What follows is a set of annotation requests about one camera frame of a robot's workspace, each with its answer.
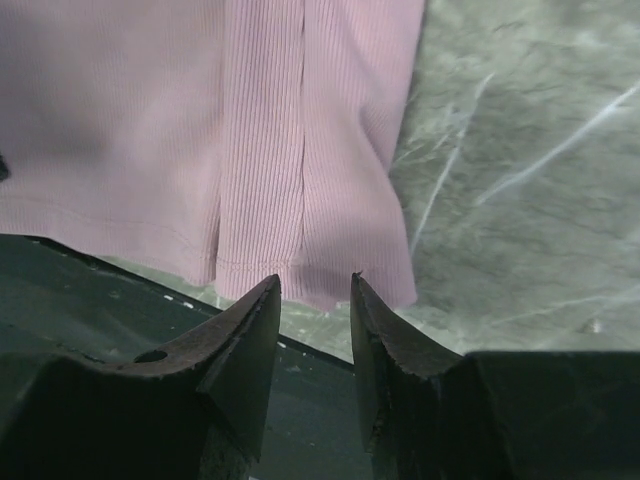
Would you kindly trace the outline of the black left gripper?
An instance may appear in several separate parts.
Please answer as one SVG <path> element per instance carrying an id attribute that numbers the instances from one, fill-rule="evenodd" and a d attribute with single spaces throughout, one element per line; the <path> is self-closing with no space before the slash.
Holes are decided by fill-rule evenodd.
<path id="1" fill-rule="evenodd" d="M 6 164 L 3 155 L 0 155 L 0 182 L 6 181 L 10 177 L 10 169 Z"/>

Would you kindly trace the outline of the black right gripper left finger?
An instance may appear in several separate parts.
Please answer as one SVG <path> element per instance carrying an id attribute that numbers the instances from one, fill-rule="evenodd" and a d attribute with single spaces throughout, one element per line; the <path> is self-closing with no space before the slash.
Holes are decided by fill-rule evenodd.
<path id="1" fill-rule="evenodd" d="M 269 276 L 130 363 L 1 357 L 5 479 L 245 479 L 260 460 L 280 327 Z"/>

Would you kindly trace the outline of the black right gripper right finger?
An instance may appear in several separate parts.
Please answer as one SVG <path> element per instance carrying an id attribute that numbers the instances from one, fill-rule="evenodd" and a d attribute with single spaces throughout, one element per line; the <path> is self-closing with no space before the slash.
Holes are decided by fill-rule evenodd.
<path id="1" fill-rule="evenodd" d="M 635 479 L 639 356 L 459 355 L 360 275 L 350 323 L 362 442 L 378 479 Z"/>

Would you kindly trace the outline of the pink tank top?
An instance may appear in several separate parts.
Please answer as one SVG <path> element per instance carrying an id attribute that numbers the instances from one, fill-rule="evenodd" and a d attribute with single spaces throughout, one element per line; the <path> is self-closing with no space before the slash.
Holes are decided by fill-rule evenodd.
<path id="1" fill-rule="evenodd" d="M 1 230 L 329 311 L 416 300 L 389 179 L 421 1 L 5 1 Z"/>

